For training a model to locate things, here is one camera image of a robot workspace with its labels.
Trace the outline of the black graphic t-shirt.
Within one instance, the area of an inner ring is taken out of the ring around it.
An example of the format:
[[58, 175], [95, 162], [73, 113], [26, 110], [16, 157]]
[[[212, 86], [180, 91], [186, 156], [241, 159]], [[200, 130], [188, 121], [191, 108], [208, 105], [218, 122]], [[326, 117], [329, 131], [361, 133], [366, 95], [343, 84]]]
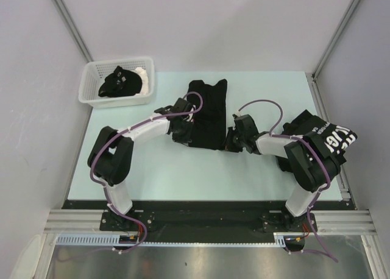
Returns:
[[192, 128], [185, 134], [174, 133], [172, 140], [189, 147], [223, 150], [226, 136], [227, 80], [215, 85], [203, 80], [189, 83], [188, 92], [197, 92], [203, 100], [202, 109], [193, 116]]

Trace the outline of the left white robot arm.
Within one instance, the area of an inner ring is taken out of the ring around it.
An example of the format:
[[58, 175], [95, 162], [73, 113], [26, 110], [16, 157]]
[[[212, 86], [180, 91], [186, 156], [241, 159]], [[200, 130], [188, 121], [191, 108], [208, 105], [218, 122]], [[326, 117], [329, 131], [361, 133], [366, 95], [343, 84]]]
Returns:
[[177, 143], [189, 143], [193, 125], [191, 115], [154, 113], [125, 129], [109, 126], [101, 129], [87, 165], [91, 180], [103, 187], [107, 206], [115, 212], [113, 222], [120, 229], [128, 230], [135, 222], [135, 216], [130, 212], [133, 202], [126, 186], [134, 148], [163, 135], [171, 135]]

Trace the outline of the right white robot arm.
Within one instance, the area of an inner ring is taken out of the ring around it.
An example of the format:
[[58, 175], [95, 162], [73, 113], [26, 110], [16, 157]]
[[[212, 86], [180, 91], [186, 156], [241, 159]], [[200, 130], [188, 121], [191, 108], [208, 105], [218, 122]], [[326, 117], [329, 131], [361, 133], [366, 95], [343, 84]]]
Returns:
[[250, 154], [273, 155], [287, 161], [289, 172], [297, 182], [282, 209], [281, 223], [288, 231], [295, 231], [303, 224], [307, 210], [346, 162], [343, 150], [338, 155], [331, 153], [315, 133], [287, 136], [260, 133], [256, 128], [229, 127], [225, 149], [229, 152], [246, 149]]

